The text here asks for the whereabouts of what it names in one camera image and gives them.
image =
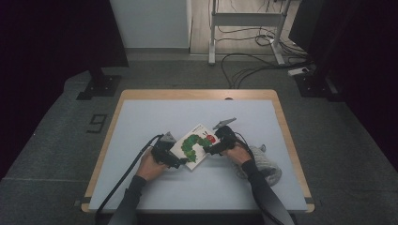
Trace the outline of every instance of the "wooden table edge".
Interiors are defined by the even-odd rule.
[[[286,119],[283,114],[283,109],[281,102],[279,101],[278,95],[274,90],[269,89],[251,89],[251,90],[232,90],[232,89],[218,89],[218,90],[207,90],[207,89],[142,89],[142,90],[125,90],[122,92],[120,99],[115,108],[115,113],[112,119],[112,122],[109,126],[108,132],[106,134],[105,140],[103,142],[103,146],[99,153],[99,158],[97,160],[97,164],[92,173],[90,182],[88,184],[87,190],[85,192],[84,198],[86,200],[90,200],[93,193],[94,188],[97,184],[97,180],[100,175],[100,169],[102,167],[103,160],[105,158],[106,152],[108,150],[108,146],[110,140],[112,138],[112,134],[115,129],[115,125],[117,122],[117,118],[120,114],[122,105],[124,100],[126,99],[136,99],[136,100],[150,100],[150,99],[241,99],[241,100],[272,100],[272,105],[274,106],[275,113],[277,115],[278,123],[281,127],[284,141],[290,156],[290,160],[292,161],[292,165],[298,179],[299,185],[303,192],[304,198],[307,200],[311,200],[311,192],[308,188],[307,181],[305,179],[304,172],[301,168],[301,164],[299,162],[299,156],[296,151],[296,147],[293,143],[292,136],[290,134],[290,130],[288,128]],[[86,213],[92,213],[88,209],[89,201],[84,201],[82,203],[82,211]],[[308,210],[306,213],[311,213],[315,209],[313,201],[307,202]]]

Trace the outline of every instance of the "white wall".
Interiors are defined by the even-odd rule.
[[[191,0],[111,0],[125,48],[190,47]]]

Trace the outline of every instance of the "dark curtain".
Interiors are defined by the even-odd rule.
[[[128,62],[108,0],[2,0],[0,38],[3,177],[67,78]]]

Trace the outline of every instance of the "power strip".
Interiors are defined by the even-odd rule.
[[[295,68],[295,69],[292,69],[292,70],[288,70],[287,74],[289,76],[295,76],[295,75],[307,73],[309,71],[310,70],[307,67],[301,67],[301,68]]]

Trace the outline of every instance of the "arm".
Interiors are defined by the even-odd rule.
[[[240,144],[231,150],[225,150],[223,155],[231,158],[248,175],[248,180],[252,186],[252,194],[258,207],[263,212],[263,219],[266,224],[294,225],[294,222],[281,201],[268,185],[263,174],[260,173],[246,149]]]
[[[147,149],[141,158],[137,173],[132,177],[129,188],[126,190],[122,202],[117,207],[108,225],[137,224],[135,210],[140,201],[141,190],[146,182],[158,177],[165,168],[167,168],[167,165],[155,162],[151,149]]]

